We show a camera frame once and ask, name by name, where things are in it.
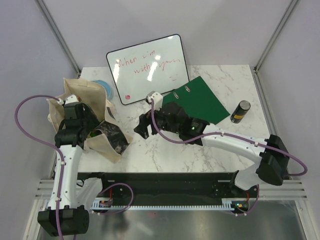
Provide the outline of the green Perrier bottle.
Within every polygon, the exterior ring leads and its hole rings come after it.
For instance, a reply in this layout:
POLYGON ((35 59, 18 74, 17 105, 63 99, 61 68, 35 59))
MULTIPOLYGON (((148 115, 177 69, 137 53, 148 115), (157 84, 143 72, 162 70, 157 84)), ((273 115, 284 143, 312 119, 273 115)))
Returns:
POLYGON ((93 130, 93 131, 91 131, 90 133, 89 133, 89 137, 90 138, 94 138, 94 137, 97 137, 97 136, 99 136, 99 135, 101 135, 102 133, 101 133, 101 131, 100 130, 93 130))

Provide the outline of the beige canvas tote bag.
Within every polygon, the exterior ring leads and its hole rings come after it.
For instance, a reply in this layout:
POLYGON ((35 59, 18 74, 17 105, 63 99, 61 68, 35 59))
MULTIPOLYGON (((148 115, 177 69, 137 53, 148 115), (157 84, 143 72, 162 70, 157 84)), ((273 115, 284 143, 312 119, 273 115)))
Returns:
POLYGON ((88 105, 95 113, 101 126, 97 127, 99 135, 89 137, 84 142, 84 149, 92 149, 109 161, 116 163, 133 138, 125 133, 114 118, 114 106, 108 99, 105 88, 85 79, 64 78, 64 93, 59 98, 65 100, 74 94, 88 105))

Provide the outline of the black yellow label can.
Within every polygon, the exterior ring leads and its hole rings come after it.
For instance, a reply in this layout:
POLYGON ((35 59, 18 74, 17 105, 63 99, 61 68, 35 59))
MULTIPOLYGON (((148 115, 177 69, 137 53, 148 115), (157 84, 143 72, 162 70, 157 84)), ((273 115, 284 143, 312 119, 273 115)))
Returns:
POLYGON ((236 109, 233 111, 233 113, 230 116, 230 120, 232 123, 238 124, 241 122, 241 120, 244 118, 244 116, 247 114, 247 112, 250 110, 251 104, 247 100, 242 100, 237 105, 236 109))

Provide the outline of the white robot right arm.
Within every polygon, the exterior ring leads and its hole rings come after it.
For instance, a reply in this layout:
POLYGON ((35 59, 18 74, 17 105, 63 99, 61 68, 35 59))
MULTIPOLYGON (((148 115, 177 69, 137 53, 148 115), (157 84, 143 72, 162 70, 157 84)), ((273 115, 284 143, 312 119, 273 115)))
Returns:
POLYGON ((214 147, 240 155, 253 162, 244 170, 237 170, 230 181, 229 191, 242 196, 251 187, 261 183, 281 186, 287 174, 288 150, 277 135, 254 138, 222 130, 213 123, 190 117, 175 102, 151 109, 139 116, 134 132, 147 139, 150 134, 164 131, 177 134, 177 144, 214 147))

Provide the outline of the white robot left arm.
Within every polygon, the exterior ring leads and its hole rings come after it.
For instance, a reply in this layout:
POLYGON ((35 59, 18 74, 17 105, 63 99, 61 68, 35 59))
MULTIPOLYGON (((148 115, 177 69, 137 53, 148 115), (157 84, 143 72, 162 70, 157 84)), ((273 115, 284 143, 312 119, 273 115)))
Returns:
POLYGON ((64 119, 56 133, 56 172, 47 208, 40 211, 37 221, 52 237, 85 234, 89 228, 89 211, 98 195, 110 191, 108 182, 97 177, 84 181, 77 190, 78 168, 85 140, 99 121, 84 103, 64 105, 64 119))

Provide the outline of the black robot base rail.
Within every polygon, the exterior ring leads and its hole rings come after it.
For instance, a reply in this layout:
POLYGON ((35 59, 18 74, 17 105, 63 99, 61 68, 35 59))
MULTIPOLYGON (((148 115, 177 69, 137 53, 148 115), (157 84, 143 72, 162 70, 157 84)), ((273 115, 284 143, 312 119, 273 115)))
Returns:
POLYGON ((102 188, 111 187, 102 194, 112 197, 116 205, 191 205, 218 204, 223 199, 254 199, 257 186, 241 190, 230 186, 232 173, 134 173, 92 172, 79 173, 79 180, 97 177, 102 188))

